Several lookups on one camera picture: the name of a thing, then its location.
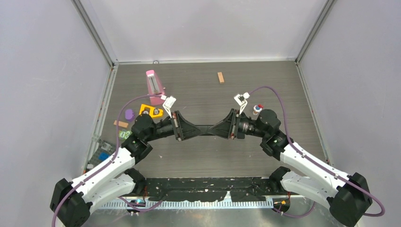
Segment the black remote control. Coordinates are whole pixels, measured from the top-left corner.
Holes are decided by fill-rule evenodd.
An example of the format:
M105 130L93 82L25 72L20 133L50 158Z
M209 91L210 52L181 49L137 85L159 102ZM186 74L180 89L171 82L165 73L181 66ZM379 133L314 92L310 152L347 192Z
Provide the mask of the black remote control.
M199 129L197 136L214 136L213 133L209 132L212 125L197 125L196 127Z

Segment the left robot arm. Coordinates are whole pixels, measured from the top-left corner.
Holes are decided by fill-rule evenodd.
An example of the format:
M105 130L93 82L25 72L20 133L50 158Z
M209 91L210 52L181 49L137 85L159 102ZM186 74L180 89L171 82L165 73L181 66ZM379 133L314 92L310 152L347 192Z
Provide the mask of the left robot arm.
M156 123L141 114L131 128L131 135L106 160L83 175L59 180L54 188L50 209L51 226L59 220L66 227L80 227L90 215L108 201L126 195L141 195L146 178L134 168L152 150L150 141L175 136L178 141L208 135L209 125L195 125L179 111Z

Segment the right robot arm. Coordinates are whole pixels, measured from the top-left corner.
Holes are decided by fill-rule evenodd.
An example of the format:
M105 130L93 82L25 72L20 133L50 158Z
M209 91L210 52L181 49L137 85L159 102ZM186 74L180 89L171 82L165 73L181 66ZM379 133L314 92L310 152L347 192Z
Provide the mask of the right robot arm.
M262 110L253 120L237 110L208 128L209 134L225 139L243 139L246 135L260 137L262 150L301 171L300 176L286 167L270 175L270 189L276 194L284 191L303 195L326 207L331 215L347 227L355 226L372 205L366 178L355 172L350 175L319 160L280 128L281 122L273 110Z

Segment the small red white blue toy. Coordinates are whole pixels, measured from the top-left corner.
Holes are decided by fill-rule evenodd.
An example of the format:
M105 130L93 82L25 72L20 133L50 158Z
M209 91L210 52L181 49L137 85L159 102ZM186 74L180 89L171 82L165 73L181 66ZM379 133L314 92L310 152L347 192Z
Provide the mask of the small red white blue toy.
M263 110L263 105L255 105L253 107L253 115L258 115Z

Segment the yellow triangular holder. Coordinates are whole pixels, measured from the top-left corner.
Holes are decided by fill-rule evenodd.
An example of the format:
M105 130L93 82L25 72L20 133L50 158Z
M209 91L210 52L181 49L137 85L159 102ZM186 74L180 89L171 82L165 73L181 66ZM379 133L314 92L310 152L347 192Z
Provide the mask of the yellow triangular holder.
M141 104L139 114L148 114L151 118L161 118L164 115L163 109L156 108L150 105Z

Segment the pink metronome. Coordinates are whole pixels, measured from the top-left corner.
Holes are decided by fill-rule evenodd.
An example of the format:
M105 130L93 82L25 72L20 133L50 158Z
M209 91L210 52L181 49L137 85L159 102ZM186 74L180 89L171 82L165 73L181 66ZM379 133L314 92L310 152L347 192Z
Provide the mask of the pink metronome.
M147 86L149 95L164 95L165 87L162 85L161 80L154 70L146 71L147 75ZM164 100L160 97L150 97L151 105L162 105Z

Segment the purple toy block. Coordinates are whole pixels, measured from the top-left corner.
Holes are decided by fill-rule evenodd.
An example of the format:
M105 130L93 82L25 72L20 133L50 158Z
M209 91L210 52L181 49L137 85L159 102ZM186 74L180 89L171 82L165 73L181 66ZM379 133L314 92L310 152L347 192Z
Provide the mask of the purple toy block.
M135 112L132 109L126 109L124 117L127 121L132 122L135 119Z

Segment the green toy block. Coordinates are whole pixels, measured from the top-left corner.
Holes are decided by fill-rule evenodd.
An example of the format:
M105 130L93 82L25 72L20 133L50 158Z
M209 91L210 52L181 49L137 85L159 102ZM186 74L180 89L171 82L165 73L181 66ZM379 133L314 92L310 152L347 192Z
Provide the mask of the green toy block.
M120 130L118 133L118 138L120 140L126 140L131 135L131 131Z

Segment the orange wooden block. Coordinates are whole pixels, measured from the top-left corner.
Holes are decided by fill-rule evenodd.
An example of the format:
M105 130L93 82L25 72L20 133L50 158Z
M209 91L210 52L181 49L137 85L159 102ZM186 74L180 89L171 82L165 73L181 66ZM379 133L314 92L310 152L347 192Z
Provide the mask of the orange wooden block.
M123 128L128 128L129 124L127 122L122 122L122 121L117 121L115 120L113 122L114 125L119 126L119 127L123 127Z

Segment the blue lego brick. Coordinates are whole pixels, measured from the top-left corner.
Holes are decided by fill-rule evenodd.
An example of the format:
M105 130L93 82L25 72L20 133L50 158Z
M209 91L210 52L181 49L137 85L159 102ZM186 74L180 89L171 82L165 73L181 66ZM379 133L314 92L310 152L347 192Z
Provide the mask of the blue lego brick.
M109 156L110 156L109 154L102 152L102 153L100 153L100 154L98 155L98 160L101 161L101 162L103 162L103 161L105 161L106 159L108 159Z

